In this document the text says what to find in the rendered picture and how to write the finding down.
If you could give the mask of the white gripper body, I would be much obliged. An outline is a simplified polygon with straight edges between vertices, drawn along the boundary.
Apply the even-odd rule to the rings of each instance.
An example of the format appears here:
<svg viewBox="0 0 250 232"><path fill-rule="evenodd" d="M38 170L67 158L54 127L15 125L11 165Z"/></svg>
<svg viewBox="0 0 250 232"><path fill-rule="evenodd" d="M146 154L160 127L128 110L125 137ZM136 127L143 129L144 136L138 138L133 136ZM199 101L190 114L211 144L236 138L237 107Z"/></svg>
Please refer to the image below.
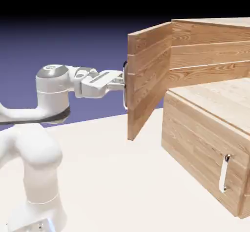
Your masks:
<svg viewBox="0 0 250 232"><path fill-rule="evenodd" d="M84 98L102 98L109 91L107 85L117 76L123 74L122 71L104 70L95 76L87 76L81 80L82 97Z"/></svg>

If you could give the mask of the long curved silver door handle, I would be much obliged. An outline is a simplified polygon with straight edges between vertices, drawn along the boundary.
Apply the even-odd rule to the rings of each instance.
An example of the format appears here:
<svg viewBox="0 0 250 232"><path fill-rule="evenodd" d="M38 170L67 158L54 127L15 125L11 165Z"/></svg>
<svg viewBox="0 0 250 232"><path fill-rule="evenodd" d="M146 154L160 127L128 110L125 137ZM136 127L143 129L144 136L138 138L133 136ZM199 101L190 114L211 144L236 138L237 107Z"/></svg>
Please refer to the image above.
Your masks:
<svg viewBox="0 0 250 232"><path fill-rule="evenodd" d="M127 61L125 61L123 64L123 83L124 83L123 102L124 102L124 108L127 110L126 77L127 77Z"/></svg>

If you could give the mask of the large light wood cabinet door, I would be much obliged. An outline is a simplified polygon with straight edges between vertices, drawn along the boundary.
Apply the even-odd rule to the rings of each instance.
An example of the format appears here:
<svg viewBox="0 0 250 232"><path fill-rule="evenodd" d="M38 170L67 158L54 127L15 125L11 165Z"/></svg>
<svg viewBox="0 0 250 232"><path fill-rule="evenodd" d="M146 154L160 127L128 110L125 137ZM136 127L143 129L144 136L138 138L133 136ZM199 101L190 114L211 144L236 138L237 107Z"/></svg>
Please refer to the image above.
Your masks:
<svg viewBox="0 0 250 232"><path fill-rule="evenodd" d="M134 140L167 89L172 23L127 35L127 138Z"/></svg>

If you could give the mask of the light wood cabinet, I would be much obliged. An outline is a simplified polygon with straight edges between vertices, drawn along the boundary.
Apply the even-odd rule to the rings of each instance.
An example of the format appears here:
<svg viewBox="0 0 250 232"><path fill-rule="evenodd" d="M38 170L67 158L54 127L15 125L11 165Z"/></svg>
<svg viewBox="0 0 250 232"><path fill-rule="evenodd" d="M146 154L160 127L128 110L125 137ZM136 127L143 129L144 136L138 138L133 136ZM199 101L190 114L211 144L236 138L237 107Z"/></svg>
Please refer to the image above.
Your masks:
<svg viewBox="0 0 250 232"><path fill-rule="evenodd" d="M174 19L167 92L250 142L250 17Z"/></svg>

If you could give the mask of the small light wood cabinet door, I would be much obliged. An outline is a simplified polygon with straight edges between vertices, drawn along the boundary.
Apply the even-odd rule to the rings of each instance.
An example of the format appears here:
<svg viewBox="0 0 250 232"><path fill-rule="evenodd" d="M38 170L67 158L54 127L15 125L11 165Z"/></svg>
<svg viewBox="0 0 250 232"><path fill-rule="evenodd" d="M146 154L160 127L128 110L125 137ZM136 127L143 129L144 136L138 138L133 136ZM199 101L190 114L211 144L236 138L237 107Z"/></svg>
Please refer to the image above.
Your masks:
<svg viewBox="0 0 250 232"><path fill-rule="evenodd" d="M230 125L169 91L162 146L234 216L250 216L250 142ZM218 188L223 157L230 154L225 186Z"/></svg>

